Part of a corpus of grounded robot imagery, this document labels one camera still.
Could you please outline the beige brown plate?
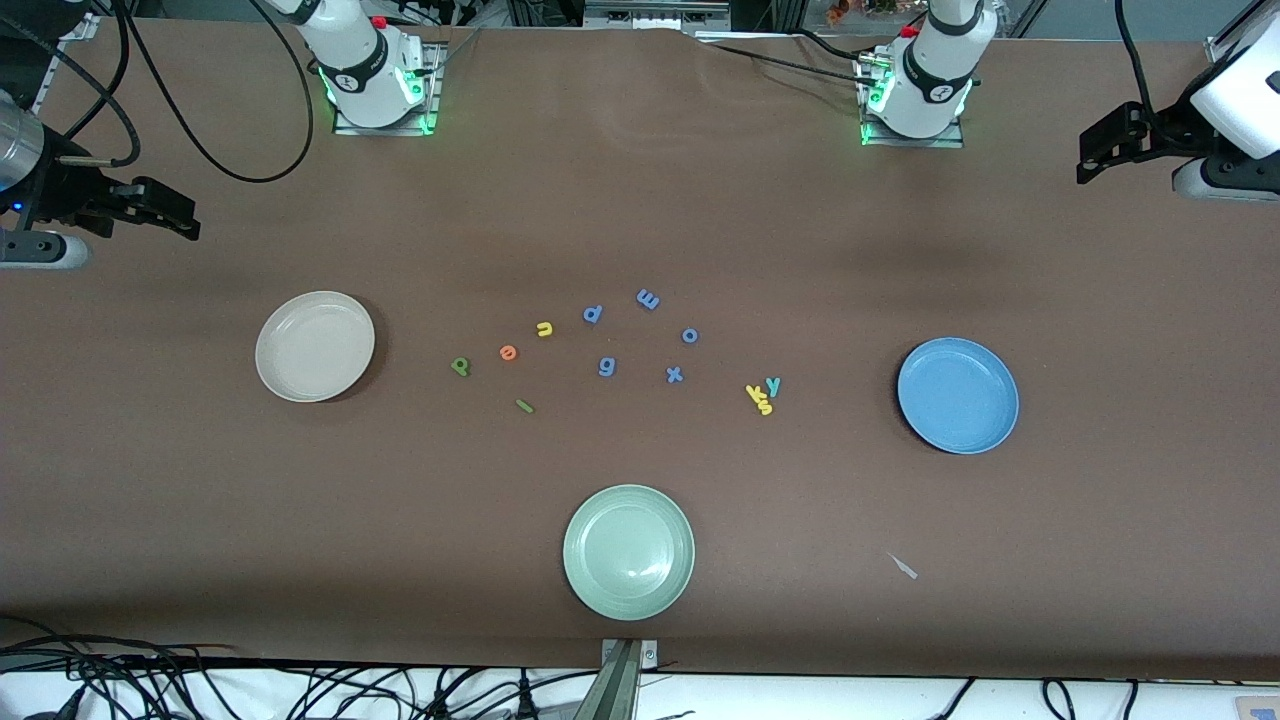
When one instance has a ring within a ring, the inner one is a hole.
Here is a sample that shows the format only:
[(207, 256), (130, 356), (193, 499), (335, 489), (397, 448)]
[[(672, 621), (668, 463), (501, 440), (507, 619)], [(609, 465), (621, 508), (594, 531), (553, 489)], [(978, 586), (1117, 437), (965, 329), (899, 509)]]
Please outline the beige brown plate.
[(376, 329), (369, 310), (335, 291), (314, 291), (280, 305), (264, 323), (253, 361), (275, 396), (317, 404), (353, 387), (372, 360)]

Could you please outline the blue plate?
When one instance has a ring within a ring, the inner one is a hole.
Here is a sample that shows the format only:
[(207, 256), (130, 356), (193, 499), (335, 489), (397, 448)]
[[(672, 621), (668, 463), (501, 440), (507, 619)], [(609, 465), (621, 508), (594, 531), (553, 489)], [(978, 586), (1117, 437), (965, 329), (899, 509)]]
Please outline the blue plate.
[(972, 340), (940, 337), (911, 350), (896, 380), (906, 424), (947, 454), (984, 454), (1018, 424), (1021, 402), (1005, 361)]

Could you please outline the brown table cover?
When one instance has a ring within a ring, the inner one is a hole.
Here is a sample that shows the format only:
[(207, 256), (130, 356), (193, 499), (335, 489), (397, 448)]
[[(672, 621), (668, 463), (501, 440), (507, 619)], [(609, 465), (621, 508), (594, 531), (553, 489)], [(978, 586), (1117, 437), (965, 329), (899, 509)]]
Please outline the brown table cover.
[[(435, 135), (321, 119), (244, 184), (133, 60), (125, 174), (202, 234), (0, 272), (0, 612), (279, 659), (582, 666), (635, 635), (681, 671), (1280, 676), (1280, 204), (1184, 199), (1176, 158), (1078, 184), (1078, 135), (1134, 94), (1115, 44), (1002, 41), (979, 76), (961, 149), (864, 146), (833, 79), (671, 31), (485, 31)], [(321, 290), (376, 347), (291, 402), (255, 343)], [(1018, 384), (988, 452), (900, 413), (940, 337)], [(622, 484), (696, 544), (635, 623), (562, 566)]]

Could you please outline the grey power strip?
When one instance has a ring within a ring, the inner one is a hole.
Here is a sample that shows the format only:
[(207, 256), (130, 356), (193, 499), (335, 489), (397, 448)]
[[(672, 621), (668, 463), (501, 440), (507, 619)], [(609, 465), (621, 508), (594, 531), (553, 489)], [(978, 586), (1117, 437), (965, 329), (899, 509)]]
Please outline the grey power strip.
[(677, 29), (730, 32), (728, 0), (584, 0), (586, 29)]

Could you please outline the pale green plate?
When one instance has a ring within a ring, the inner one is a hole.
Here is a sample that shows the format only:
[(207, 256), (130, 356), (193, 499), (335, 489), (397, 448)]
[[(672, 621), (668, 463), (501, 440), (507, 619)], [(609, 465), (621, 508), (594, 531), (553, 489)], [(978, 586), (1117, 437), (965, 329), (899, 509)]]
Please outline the pale green plate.
[(593, 612), (635, 623), (669, 609), (689, 587), (696, 562), (692, 525), (666, 493), (612, 486), (586, 498), (564, 532), (562, 566)]

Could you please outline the aluminium frame profile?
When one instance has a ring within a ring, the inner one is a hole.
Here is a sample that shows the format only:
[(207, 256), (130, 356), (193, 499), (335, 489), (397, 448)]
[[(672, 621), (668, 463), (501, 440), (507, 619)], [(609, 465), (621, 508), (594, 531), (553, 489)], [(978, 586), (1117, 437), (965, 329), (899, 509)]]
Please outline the aluminium frame profile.
[[(73, 29), (69, 29), (58, 38), (56, 42), (58, 49), (65, 51), (70, 44), (93, 38), (93, 36), (97, 33), (99, 24), (100, 19), (97, 15), (95, 15), (92, 12), (84, 13), (84, 15), (79, 19), (79, 23)], [(35, 100), (31, 105), (31, 111), (35, 115), (40, 114), (41, 108), (49, 95), (49, 91), (52, 87), (52, 81), (60, 64), (61, 61), (56, 56), (50, 58), (50, 63), (38, 87), (38, 92), (36, 94)]]
[(1266, 20), (1274, 14), (1274, 5), (1277, 0), (1249, 0), (1230, 22), (1228, 22), (1215, 36), (1204, 41), (1204, 54), (1211, 63), (1216, 63), (1224, 56), (1229, 56), (1233, 50), (1249, 36), (1253, 26)]

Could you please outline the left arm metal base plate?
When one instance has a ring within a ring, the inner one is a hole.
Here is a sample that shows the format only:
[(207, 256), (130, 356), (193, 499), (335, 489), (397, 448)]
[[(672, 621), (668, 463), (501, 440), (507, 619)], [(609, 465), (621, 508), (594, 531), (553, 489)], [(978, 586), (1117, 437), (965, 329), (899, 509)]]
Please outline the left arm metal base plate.
[(900, 78), (891, 56), (861, 53), (852, 61), (859, 79), (858, 108), (861, 142), (895, 147), (960, 149), (960, 114), (972, 82), (942, 102), (932, 102), (913, 83)]

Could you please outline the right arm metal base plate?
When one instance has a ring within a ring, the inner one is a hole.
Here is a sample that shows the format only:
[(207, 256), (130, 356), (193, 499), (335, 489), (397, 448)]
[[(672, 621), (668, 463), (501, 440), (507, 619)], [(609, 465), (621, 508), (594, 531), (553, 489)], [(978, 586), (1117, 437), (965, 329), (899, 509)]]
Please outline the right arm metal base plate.
[(419, 137), (436, 127), (448, 46), (388, 27), (371, 70), (323, 70), (337, 135)]

